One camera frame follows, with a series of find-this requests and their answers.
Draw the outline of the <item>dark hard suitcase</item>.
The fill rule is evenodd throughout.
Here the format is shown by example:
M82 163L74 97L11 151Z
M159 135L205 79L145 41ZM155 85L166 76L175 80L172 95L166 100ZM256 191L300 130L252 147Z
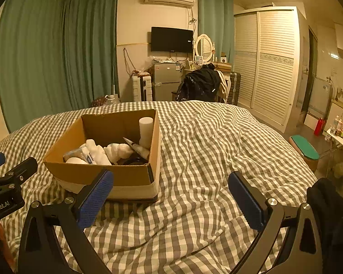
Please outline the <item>dark hard suitcase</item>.
M241 74L232 72L230 74L230 90L227 97L227 103L230 105L238 105L238 97L240 92Z

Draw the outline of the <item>silver tube with white cap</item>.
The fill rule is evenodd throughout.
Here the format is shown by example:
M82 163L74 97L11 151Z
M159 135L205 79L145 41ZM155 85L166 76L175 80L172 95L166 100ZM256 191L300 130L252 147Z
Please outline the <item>silver tube with white cap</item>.
M134 152L136 152L138 154L138 156L140 156L142 159L148 160L149 156L150 156L150 151L148 149L146 149L145 147L136 144L135 142L123 137L124 141L126 142L126 144L128 144L132 150L134 150Z

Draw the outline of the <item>silver small fridge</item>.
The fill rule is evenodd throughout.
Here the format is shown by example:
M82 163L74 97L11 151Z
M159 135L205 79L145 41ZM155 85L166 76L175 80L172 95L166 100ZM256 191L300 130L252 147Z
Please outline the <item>silver small fridge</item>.
M181 80L181 64L156 63L153 65L153 99L172 101L172 92L177 91Z

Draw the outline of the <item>white knitted cloth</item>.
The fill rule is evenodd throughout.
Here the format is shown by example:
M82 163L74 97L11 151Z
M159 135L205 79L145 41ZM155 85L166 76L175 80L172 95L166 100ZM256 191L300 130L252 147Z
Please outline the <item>white knitted cloth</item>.
M128 144L117 143L109 144L104 148L104 151L108 160L114 165L116 165L121 158L127 159L134 153L134 150L132 150Z

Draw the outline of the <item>white light bulb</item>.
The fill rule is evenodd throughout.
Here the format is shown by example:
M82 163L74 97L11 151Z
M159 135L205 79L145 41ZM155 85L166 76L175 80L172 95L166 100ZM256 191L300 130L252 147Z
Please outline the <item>white light bulb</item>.
M68 160L66 160L66 163L68 164L78 164L78 165L88 165L88 162L78 158L78 157L70 157Z

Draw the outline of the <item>large green curtain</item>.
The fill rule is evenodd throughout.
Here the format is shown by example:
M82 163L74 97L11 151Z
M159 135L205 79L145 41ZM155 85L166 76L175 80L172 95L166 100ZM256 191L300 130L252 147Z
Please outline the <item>large green curtain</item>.
M0 105L13 132L119 92L118 0L6 0L0 16Z

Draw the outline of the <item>brown cardboard box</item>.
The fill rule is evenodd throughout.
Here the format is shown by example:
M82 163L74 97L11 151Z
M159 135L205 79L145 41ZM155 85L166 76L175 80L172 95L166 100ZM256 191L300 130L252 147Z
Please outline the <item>brown cardboard box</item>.
M79 193L96 175L113 174L111 200L154 202L158 198L161 134L157 110L80 116L44 156L66 190Z

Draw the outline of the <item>clear water jug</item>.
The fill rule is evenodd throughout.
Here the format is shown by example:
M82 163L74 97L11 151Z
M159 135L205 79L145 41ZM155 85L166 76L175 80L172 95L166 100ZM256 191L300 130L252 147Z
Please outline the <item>clear water jug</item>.
M120 103L118 94L105 96L105 105L116 105L118 103Z

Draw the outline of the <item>white suitcase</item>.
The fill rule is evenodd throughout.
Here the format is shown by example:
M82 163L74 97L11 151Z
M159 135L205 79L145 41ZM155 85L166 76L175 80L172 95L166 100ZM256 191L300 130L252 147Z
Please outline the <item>white suitcase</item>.
M149 74L135 75L132 79L132 92L134 101L152 101L152 78Z

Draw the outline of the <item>red fire extinguisher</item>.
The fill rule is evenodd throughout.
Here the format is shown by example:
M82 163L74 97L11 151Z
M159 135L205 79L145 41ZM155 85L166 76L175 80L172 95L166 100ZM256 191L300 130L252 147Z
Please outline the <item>red fire extinguisher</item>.
M314 135L320 136L322 134L324 125L325 125L325 120L320 118L317 121L317 125L316 125L315 130L314 130Z

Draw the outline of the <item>light blue tissue pack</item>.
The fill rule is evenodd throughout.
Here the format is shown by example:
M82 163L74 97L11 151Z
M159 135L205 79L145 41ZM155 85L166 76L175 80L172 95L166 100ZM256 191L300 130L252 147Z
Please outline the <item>light blue tissue pack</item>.
M78 157L88 162L88 165L109 166L111 162L108 160L104 148L95 144L93 139L87 139L86 142L75 150L71 150L63 155L66 162L70 157Z

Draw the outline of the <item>grey white checked duvet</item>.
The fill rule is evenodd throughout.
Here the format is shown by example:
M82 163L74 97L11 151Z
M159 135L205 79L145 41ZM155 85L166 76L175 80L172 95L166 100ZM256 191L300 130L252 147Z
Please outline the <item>grey white checked duvet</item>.
M22 187L26 205L67 192L45 167L46 152L83 114L154 109L161 132L158 199L107 202L85 234L112 273L229 273L256 233L229 192L239 171L266 197L299 206L316 177L275 130L246 109L202 101L132 102L47 115L0 142L0 177L32 156L38 171Z

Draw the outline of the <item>black item in box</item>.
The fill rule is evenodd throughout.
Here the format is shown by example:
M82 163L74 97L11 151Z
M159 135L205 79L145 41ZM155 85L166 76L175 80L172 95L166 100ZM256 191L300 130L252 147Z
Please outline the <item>black item in box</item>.
M123 159L121 158L117 164L118 165L144 165L147 164L149 161L145 160L144 158L142 158L141 156L139 156L136 153L133 153L129 158L127 159Z

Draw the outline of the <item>white louvered wardrobe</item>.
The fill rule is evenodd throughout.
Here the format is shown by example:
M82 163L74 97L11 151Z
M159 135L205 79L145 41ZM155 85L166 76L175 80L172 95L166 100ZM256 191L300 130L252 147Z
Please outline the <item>white louvered wardrobe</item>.
M285 132L297 121L308 26L295 6L271 6L235 14L233 71L241 75L238 105Z

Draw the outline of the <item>black wall television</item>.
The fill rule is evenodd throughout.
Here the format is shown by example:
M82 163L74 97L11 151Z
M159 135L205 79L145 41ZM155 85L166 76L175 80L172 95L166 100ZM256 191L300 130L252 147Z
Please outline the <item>black wall television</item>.
M193 31L167 27L151 28L151 51L193 52Z

